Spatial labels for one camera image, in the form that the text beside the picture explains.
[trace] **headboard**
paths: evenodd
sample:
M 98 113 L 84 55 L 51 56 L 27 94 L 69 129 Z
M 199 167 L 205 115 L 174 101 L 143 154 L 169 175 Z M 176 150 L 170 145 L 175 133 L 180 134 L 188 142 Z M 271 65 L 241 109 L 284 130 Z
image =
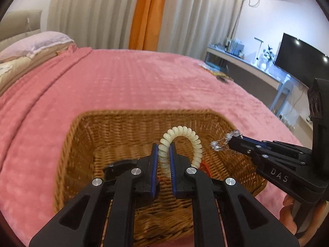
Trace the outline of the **headboard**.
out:
M 0 51 L 11 44 L 40 33 L 42 10 L 8 12 L 0 22 Z

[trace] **black television screen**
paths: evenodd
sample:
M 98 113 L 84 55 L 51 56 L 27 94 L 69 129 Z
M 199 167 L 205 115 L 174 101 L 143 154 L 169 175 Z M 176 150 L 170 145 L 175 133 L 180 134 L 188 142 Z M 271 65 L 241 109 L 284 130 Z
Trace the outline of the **black television screen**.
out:
M 329 80 L 329 57 L 288 34 L 283 34 L 275 65 L 308 87 L 314 78 Z

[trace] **potted plant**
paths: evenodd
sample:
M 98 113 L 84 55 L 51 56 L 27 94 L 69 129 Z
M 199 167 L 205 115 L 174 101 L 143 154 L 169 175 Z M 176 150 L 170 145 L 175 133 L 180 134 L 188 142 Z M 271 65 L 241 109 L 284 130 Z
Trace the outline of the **potted plant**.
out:
M 273 60 L 274 60 L 274 53 L 273 53 L 273 48 L 268 46 L 267 49 L 263 50 L 263 60 L 266 62 L 266 69 L 269 69 L 269 67 L 272 65 Z

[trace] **human hand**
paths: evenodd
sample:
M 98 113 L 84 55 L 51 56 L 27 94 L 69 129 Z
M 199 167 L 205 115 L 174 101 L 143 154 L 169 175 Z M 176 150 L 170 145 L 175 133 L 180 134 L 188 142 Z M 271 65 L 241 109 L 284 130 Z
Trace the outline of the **human hand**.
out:
M 293 221 L 292 217 L 292 207 L 293 207 L 294 198 L 286 195 L 285 199 L 283 200 L 283 208 L 280 211 L 280 221 L 281 223 L 288 228 L 288 230 L 292 234 L 296 234 L 297 232 L 297 225 Z M 315 208 L 313 221 L 311 222 L 310 226 L 305 231 L 304 235 L 298 240 L 301 247 L 305 246 L 310 239 L 314 236 L 317 229 L 321 226 L 323 218 L 322 214 L 326 208 L 327 202 L 321 201 Z

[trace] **pink blanket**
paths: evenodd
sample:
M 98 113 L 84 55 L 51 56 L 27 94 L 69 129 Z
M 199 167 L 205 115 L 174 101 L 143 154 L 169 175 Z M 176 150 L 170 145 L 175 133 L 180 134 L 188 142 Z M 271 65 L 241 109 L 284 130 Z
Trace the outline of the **pink blanket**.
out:
M 61 147 L 82 112 L 211 108 L 246 136 L 299 144 L 259 100 L 198 64 L 167 53 L 69 49 L 0 98 L 0 210 L 24 244 L 54 215 Z M 278 217 L 284 196 L 268 184 L 257 198 Z

